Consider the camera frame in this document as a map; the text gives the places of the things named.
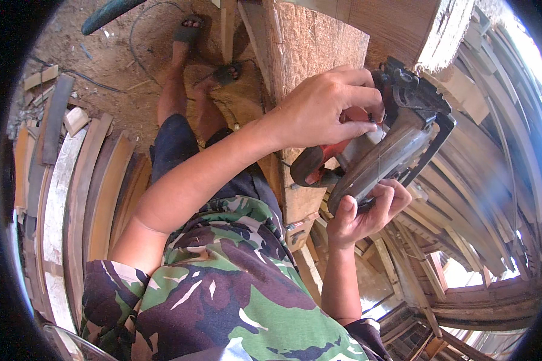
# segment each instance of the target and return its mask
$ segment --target man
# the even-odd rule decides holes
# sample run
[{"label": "man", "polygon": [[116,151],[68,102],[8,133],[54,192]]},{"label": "man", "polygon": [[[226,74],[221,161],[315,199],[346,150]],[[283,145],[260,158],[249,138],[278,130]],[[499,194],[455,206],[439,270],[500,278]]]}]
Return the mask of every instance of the man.
[{"label": "man", "polygon": [[202,21],[175,34],[158,104],[152,186],[107,261],[87,264],[84,338],[118,359],[389,359],[372,320],[361,320],[354,243],[379,231],[411,197],[382,180],[357,215],[346,196],[328,224],[329,261],[319,308],[283,239],[277,200],[256,161],[286,147],[335,144],[376,130],[341,124],[342,111],[384,107],[370,72],[340,66],[312,76],[272,112],[238,132],[209,91],[237,79],[234,64],[197,84],[199,152],[187,120],[182,70]]}]

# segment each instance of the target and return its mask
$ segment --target green camouflage shirt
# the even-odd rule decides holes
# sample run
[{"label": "green camouflage shirt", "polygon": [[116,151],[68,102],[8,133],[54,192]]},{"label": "green camouflage shirt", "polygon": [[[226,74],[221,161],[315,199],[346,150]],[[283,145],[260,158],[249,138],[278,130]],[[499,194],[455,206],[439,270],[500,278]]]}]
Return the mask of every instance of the green camouflage shirt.
[{"label": "green camouflage shirt", "polygon": [[149,276],[89,262],[82,337],[119,360],[381,359],[362,320],[353,338],[313,302],[258,199],[210,201],[171,236],[162,264]]}]

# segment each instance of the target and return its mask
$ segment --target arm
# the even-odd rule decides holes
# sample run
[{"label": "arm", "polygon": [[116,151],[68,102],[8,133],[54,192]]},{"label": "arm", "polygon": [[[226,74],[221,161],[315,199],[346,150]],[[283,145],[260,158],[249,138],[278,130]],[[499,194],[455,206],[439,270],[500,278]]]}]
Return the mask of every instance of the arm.
[{"label": "arm", "polygon": [[171,232],[248,165],[285,147],[335,144],[375,131],[375,124],[367,119],[338,121],[341,112],[353,106],[383,119],[382,97],[373,89],[368,70],[340,66],[304,80],[266,116],[194,155],[153,184],[109,259],[152,274]]},{"label": "arm", "polygon": [[368,197],[376,204],[369,212],[357,215],[357,201],[342,198],[335,218],[327,224],[329,260],[323,280],[321,307],[342,326],[361,318],[360,291],[355,271],[355,242],[380,231],[401,212],[412,196],[397,180],[384,179]]}]

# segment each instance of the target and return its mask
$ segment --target dark shorts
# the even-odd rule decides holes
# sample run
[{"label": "dark shorts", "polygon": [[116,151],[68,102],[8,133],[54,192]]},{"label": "dark shorts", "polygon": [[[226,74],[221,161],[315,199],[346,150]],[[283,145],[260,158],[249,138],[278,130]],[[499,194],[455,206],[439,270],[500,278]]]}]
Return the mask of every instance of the dark shorts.
[{"label": "dark shorts", "polygon": [[[205,147],[212,146],[231,133],[233,131],[229,128],[219,129],[205,143]],[[149,150],[152,162],[151,182],[155,183],[169,170],[197,154],[199,146],[187,119],[180,114],[173,114],[160,127],[155,144]],[[277,198],[257,163],[251,164],[228,181],[211,199],[230,198],[236,195],[262,200],[277,214],[279,220],[282,220]]]}]

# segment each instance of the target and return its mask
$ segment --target right hand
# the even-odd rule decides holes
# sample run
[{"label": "right hand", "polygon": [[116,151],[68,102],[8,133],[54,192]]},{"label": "right hand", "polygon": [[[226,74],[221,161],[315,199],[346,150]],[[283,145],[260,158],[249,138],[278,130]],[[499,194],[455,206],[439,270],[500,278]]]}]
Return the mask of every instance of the right hand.
[{"label": "right hand", "polygon": [[369,192],[376,204],[367,212],[357,215],[357,201],[344,196],[335,218],[327,224],[329,247],[353,248],[358,240],[382,230],[397,213],[412,202],[412,195],[395,179],[382,179]]},{"label": "right hand", "polygon": [[382,122],[382,95],[374,86],[369,70],[339,66],[305,79],[260,120],[260,125],[277,149],[336,144],[376,132],[377,126],[367,113],[363,119],[339,122],[341,112],[352,107],[363,107],[372,119]]}]

